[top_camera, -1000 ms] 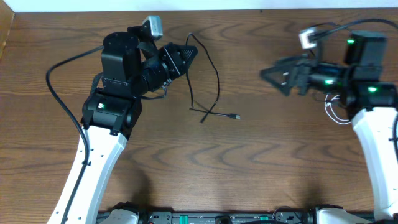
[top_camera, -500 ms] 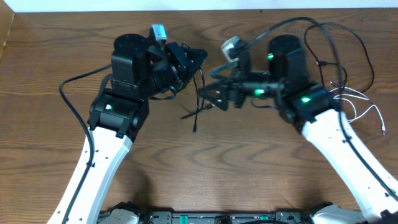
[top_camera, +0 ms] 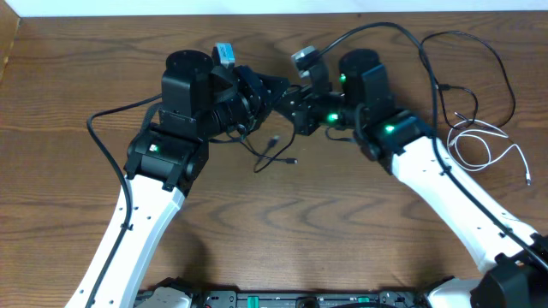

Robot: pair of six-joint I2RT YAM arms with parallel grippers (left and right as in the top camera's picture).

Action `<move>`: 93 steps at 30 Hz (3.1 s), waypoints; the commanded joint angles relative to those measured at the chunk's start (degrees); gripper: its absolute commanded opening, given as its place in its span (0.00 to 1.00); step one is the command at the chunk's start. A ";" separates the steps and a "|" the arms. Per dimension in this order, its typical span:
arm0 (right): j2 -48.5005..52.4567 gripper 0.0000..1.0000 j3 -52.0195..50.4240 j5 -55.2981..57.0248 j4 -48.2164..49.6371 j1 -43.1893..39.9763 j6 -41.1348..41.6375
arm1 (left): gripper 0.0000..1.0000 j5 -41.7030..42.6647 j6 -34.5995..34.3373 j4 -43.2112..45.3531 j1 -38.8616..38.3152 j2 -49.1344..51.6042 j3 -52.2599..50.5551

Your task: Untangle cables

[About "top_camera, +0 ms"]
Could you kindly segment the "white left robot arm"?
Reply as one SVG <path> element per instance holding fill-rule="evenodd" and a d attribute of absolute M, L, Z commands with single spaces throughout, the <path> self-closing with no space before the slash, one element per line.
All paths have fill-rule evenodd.
<path fill-rule="evenodd" d="M 148 98 L 124 166 L 116 208 L 69 307 L 130 307 L 158 242 L 209 158 L 219 134 L 258 129 L 289 89 L 283 77 L 235 65 L 229 44 L 212 54 L 179 50 L 165 62 L 162 91 Z"/>

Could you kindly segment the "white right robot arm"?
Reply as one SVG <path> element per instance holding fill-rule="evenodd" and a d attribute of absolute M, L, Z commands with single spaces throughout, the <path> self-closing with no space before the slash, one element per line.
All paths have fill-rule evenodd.
<path fill-rule="evenodd" d="M 292 61 L 308 86 L 290 92 L 277 111 L 299 134 L 321 125 L 350 129 L 362 153 L 421 196 L 466 247 L 482 279 L 451 278 L 425 292 L 427 307 L 545 307 L 547 238 L 492 198 L 450 157 L 431 127 L 398 108 L 373 50 L 339 61 L 341 92 L 312 46 Z"/>

